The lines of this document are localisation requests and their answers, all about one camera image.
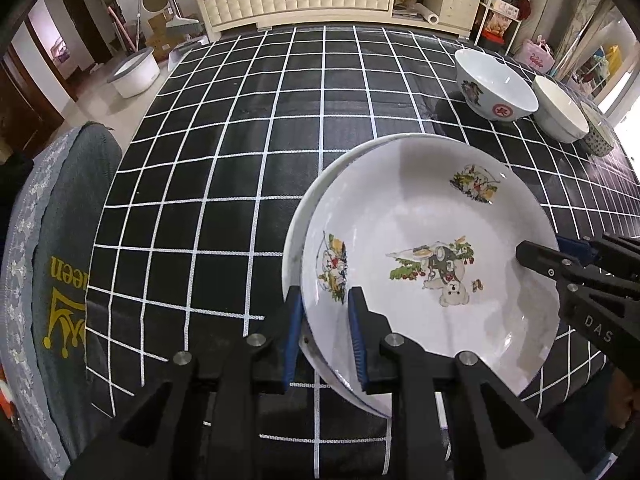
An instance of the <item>doorway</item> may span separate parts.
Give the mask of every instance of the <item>doorway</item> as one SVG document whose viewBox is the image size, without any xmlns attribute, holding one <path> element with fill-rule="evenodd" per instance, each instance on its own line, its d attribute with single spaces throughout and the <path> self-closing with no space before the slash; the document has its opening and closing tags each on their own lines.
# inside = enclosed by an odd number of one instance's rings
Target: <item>doorway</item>
<svg viewBox="0 0 640 480">
<path fill-rule="evenodd" d="M 40 91 L 10 45 L 0 60 L 0 137 L 34 157 L 64 119 Z"/>
<path fill-rule="evenodd" d="M 111 59 L 111 52 L 104 43 L 98 28 L 95 26 L 94 19 L 91 17 L 89 10 L 86 8 L 84 0 L 62 0 L 65 4 L 66 11 L 71 17 L 82 42 L 85 44 L 89 54 L 98 64 L 106 63 Z"/>
</svg>

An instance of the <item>black tablecloth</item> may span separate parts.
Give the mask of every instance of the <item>black tablecloth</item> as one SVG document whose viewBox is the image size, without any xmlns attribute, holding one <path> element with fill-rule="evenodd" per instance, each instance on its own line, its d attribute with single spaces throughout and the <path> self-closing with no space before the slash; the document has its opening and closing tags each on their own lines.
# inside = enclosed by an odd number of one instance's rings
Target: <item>black tablecloth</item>
<svg viewBox="0 0 640 480">
<path fill-rule="evenodd" d="M 423 31 L 331 25 L 191 52 L 140 124 L 98 229 L 87 293 L 87 366 L 102 379 L 95 407 L 122 410 L 179 350 L 219 369 L 229 343 L 282 300 L 284 238 L 308 186 L 375 137 L 424 131 L 486 151 L 529 186 L 561 235 L 640 234 L 638 180 L 622 149 L 593 158 L 529 118 L 479 117 L 455 83 L 461 47 Z M 529 82 L 536 75 L 506 62 Z M 546 413 L 603 365 L 561 323 L 522 399 Z M 386 471 L 387 421 L 348 404 L 302 356 L 295 381 L 260 401 L 267 476 Z"/>
</svg>

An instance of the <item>red stamp on bowl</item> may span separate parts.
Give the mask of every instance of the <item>red stamp on bowl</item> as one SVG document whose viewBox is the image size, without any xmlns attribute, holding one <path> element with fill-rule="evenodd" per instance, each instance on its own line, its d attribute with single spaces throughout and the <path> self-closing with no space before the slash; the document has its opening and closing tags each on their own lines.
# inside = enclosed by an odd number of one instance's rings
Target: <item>red stamp on bowl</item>
<svg viewBox="0 0 640 480">
<path fill-rule="evenodd" d="M 513 110 L 509 105 L 498 103 L 494 106 L 494 114 L 496 114 L 498 117 L 511 117 L 513 115 Z"/>
</svg>

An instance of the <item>metal screw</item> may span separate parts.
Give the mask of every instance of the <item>metal screw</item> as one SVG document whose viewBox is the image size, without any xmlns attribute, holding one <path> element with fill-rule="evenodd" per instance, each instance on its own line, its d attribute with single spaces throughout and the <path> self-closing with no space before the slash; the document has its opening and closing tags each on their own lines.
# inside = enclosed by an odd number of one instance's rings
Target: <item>metal screw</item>
<svg viewBox="0 0 640 480">
<path fill-rule="evenodd" d="M 267 342 L 267 338 L 265 338 L 265 336 L 263 336 L 262 334 L 251 334 L 249 336 L 247 336 L 246 338 L 246 342 L 249 346 L 262 346 Z"/>
<path fill-rule="evenodd" d="M 458 358 L 460 359 L 460 362 L 466 366 L 473 366 L 478 362 L 478 356 L 469 350 L 460 352 Z"/>
<path fill-rule="evenodd" d="M 174 355 L 174 363 L 176 363 L 178 366 L 184 366 L 189 364 L 190 362 L 191 362 L 190 352 L 181 351 L 181 352 L 176 352 L 176 354 Z"/>
<path fill-rule="evenodd" d="M 389 346 L 400 346 L 404 343 L 404 337 L 402 337 L 400 334 L 392 332 L 391 334 L 387 334 L 385 336 L 385 341 Z"/>
</svg>

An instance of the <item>pink bag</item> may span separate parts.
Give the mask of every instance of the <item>pink bag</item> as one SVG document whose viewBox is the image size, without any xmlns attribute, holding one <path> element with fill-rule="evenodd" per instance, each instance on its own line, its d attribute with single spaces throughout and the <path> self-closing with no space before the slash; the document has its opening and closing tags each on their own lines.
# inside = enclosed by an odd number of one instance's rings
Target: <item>pink bag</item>
<svg viewBox="0 0 640 480">
<path fill-rule="evenodd" d="M 548 72 L 554 65 L 554 58 L 544 48 L 537 46 L 531 40 L 525 40 L 521 49 L 513 57 L 514 60 L 535 68 L 542 73 Z"/>
</svg>

